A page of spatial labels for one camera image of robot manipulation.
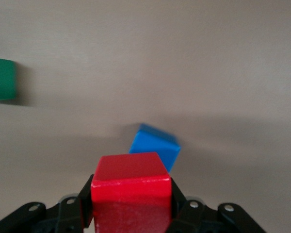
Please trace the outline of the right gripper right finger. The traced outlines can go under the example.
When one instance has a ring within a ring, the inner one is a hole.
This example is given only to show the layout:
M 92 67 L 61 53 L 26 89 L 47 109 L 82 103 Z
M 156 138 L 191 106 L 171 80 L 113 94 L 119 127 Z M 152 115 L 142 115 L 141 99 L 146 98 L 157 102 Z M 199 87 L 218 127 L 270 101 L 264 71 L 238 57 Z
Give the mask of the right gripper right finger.
M 264 233 L 265 230 L 239 205 L 221 203 L 216 210 L 186 198 L 172 181 L 172 221 L 167 233 Z

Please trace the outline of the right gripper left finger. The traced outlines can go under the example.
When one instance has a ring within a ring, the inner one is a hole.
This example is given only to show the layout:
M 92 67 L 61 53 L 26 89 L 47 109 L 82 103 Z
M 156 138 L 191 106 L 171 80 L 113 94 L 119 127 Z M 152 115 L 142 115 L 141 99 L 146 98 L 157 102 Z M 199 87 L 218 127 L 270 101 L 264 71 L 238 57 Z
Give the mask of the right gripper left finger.
M 76 195 L 63 197 L 47 208 L 29 202 L 0 220 L 0 233 L 82 233 L 93 220 L 91 182 L 93 175 Z

